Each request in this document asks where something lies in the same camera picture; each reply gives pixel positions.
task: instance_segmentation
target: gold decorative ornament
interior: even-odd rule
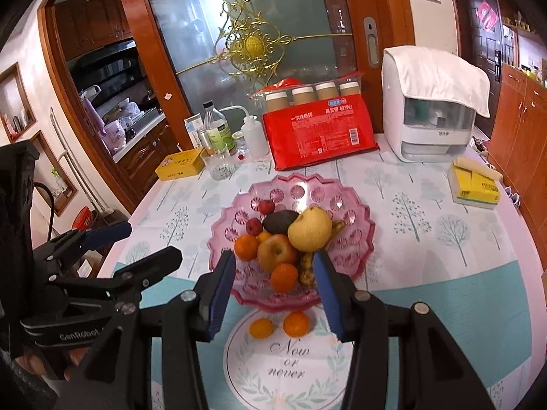
[[[226,21],[219,28],[219,35],[214,44],[214,50],[224,42],[222,51],[204,62],[195,64],[177,72],[189,71],[198,66],[214,63],[219,60],[228,61],[236,69],[227,72],[237,78],[243,75],[251,81],[253,90],[267,86],[285,56],[285,46],[297,40],[321,37],[350,37],[351,33],[317,34],[304,37],[283,35],[281,31],[260,11],[255,12],[251,0],[225,0],[220,15],[226,16]]]

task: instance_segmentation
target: wall shelf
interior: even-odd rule
[[[519,35],[519,37],[524,37],[531,41],[535,41],[536,43],[539,43],[540,45],[545,45],[545,43],[543,43],[543,40],[539,36],[539,34],[536,34],[535,32],[530,32],[530,31],[527,31],[526,29],[518,28],[508,23],[503,23],[503,26],[507,26],[509,29],[515,31]]]
[[[42,131],[35,133],[31,138],[31,142],[40,153],[40,157],[36,160],[34,180],[43,183],[50,189],[54,198],[54,211],[59,217],[76,196],[78,190],[55,158],[55,154],[49,147]],[[36,189],[51,208],[48,195],[40,188]]]
[[[18,63],[0,73],[0,120],[12,143],[36,123]]]

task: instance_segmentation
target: cable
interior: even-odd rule
[[[48,241],[50,241],[51,240],[51,231],[53,230],[53,212],[54,212],[55,200],[54,200],[53,194],[51,193],[49,188],[47,186],[45,186],[43,183],[34,182],[34,186],[37,187],[37,188],[42,188],[47,193],[47,195],[49,196],[49,201],[51,203],[51,213],[50,213],[50,216],[49,216]]]

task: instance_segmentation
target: orange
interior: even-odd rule
[[[310,328],[310,318],[302,312],[292,312],[283,321],[283,330],[288,337],[302,337],[308,334]]]
[[[276,293],[288,293],[296,287],[298,269],[290,263],[280,263],[270,276],[270,286]]]
[[[274,323],[270,319],[256,319],[249,327],[249,333],[255,339],[266,339],[274,332]]]
[[[256,236],[260,243],[262,243],[269,237],[272,237],[272,235],[268,231],[262,231],[259,235]]]
[[[243,262],[249,262],[256,259],[258,252],[258,239],[250,234],[240,235],[234,243],[234,251]]]

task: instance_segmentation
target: small red apple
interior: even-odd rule
[[[264,271],[272,273],[280,263],[296,265],[298,251],[291,245],[286,235],[274,234],[258,246],[256,260]]]
[[[268,214],[275,211],[275,203],[269,199],[261,200],[258,203],[258,211],[261,214],[264,214],[265,216],[267,216]]]
[[[259,235],[263,230],[261,221],[258,220],[256,217],[249,219],[245,227],[247,228],[247,234],[253,236]]]

